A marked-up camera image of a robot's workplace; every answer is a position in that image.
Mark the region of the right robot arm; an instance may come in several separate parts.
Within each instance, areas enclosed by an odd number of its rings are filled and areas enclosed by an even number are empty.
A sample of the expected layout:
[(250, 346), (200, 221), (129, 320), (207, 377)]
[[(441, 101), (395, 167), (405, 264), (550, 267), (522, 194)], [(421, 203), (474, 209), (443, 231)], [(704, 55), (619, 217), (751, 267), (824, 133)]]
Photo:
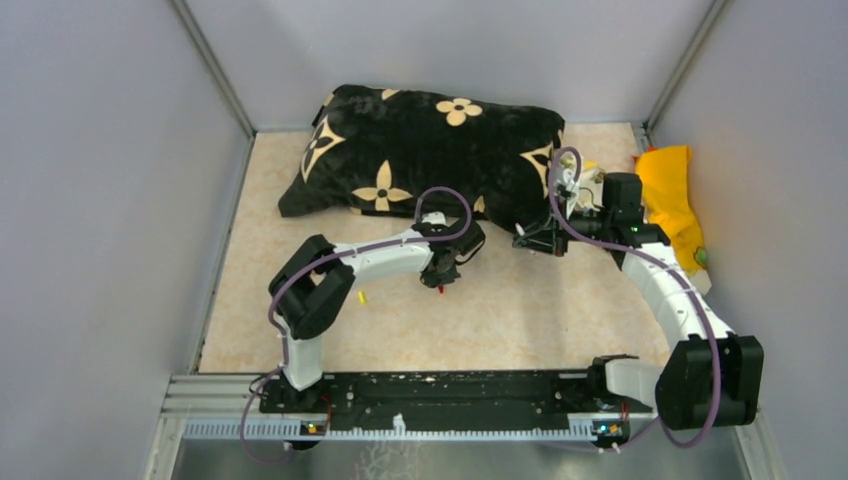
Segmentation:
[(607, 175), (596, 211), (578, 209), (578, 192), (571, 171), (552, 173), (547, 220), (517, 234), (514, 246), (562, 256), (570, 242), (581, 241), (609, 252), (642, 295), (670, 351), (664, 366), (626, 354), (596, 358), (586, 385), (589, 404), (612, 412), (629, 398), (654, 409), (671, 431), (752, 423), (764, 349), (710, 309), (669, 237), (645, 221), (639, 177)]

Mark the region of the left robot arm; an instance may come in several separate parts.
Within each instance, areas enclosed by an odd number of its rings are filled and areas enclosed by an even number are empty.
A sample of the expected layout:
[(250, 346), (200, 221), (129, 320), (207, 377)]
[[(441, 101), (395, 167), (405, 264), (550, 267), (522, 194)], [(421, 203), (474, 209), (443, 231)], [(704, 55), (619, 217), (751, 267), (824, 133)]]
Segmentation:
[(459, 267), (485, 241), (474, 220), (448, 226), (433, 219), (371, 243), (332, 244), (321, 234), (309, 237), (268, 287), (269, 321), (282, 338), (283, 401), (302, 414), (319, 404), (322, 335), (352, 290), (407, 274), (417, 274), (426, 288), (441, 290), (461, 277)]

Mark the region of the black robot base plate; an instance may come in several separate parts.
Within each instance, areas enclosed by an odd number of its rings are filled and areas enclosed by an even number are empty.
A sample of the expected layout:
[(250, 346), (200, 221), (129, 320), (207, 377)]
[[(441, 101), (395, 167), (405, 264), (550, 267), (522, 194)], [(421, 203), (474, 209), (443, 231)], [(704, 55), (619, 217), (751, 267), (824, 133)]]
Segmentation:
[(586, 370), (336, 372), (305, 391), (275, 374), (252, 391), (263, 413), (315, 414), (338, 433), (548, 433), (581, 414), (619, 421), (650, 410), (602, 392)]

